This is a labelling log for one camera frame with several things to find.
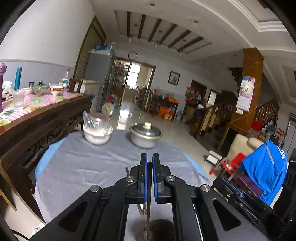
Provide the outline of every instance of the framed picture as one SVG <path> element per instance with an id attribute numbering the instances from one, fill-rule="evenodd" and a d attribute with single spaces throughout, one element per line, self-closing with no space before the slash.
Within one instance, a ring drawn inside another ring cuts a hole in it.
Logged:
<path id="1" fill-rule="evenodd" d="M 171 71 L 170 77 L 168 78 L 168 83 L 170 83 L 172 85 L 178 85 L 179 78 L 180 78 L 180 74 Z"/>

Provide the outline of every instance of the floral tablecloth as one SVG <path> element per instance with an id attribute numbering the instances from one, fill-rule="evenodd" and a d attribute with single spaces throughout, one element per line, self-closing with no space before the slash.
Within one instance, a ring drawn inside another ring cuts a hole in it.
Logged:
<path id="1" fill-rule="evenodd" d="M 13 109 L 13 98 L 10 98 L 2 102 L 3 112 L 0 113 L 0 126 L 5 126 L 12 121 L 15 121 L 16 119 L 42 107 L 48 106 L 50 104 L 55 104 L 67 99 L 72 99 L 81 95 L 82 94 L 70 92 L 65 92 L 62 94 L 62 96 L 53 96 L 51 94 L 36 96 L 34 94 L 28 94 L 25 96 L 23 111 L 15 111 Z"/>

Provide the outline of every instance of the red and white bowl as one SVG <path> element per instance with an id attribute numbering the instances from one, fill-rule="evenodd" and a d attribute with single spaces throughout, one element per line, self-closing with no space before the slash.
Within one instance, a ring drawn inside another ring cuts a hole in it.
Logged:
<path id="1" fill-rule="evenodd" d="M 64 87 L 60 86 L 60 85 L 52 85 L 50 86 L 50 92 L 54 95 L 54 96 L 58 96 L 60 94 L 62 94 Z"/>

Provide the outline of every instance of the gray tablecloth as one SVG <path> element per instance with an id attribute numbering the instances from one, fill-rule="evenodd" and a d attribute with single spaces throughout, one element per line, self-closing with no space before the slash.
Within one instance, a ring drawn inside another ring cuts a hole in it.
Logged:
<path id="1" fill-rule="evenodd" d="M 125 167 L 139 165 L 141 153 L 148 155 L 148 161 L 153 153 L 159 153 L 161 164 L 189 185 L 209 183 L 177 147 L 166 141 L 159 140 L 153 149 L 146 150 L 130 142 L 128 131 L 114 130 L 107 144 L 95 146 L 85 140 L 82 131 L 71 133 L 36 183 L 36 201 L 44 220 L 50 222 L 93 184 L 105 188 L 126 177 Z M 153 190 L 151 196 L 151 220 L 173 221 L 171 204 L 156 204 Z M 146 216 L 139 214 L 136 205 L 130 205 L 125 240 L 135 240 L 145 222 Z"/>

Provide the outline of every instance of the small white step stool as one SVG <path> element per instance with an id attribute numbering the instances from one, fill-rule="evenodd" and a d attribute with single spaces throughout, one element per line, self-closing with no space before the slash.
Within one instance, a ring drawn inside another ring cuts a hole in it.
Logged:
<path id="1" fill-rule="evenodd" d="M 217 163 L 222 159 L 223 157 L 220 156 L 218 153 L 214 151 L 209 151 L 209 155 L 205 161 L 209 161 L 210 163 L 213 163 L 214 165 L 217 165 Z"/>

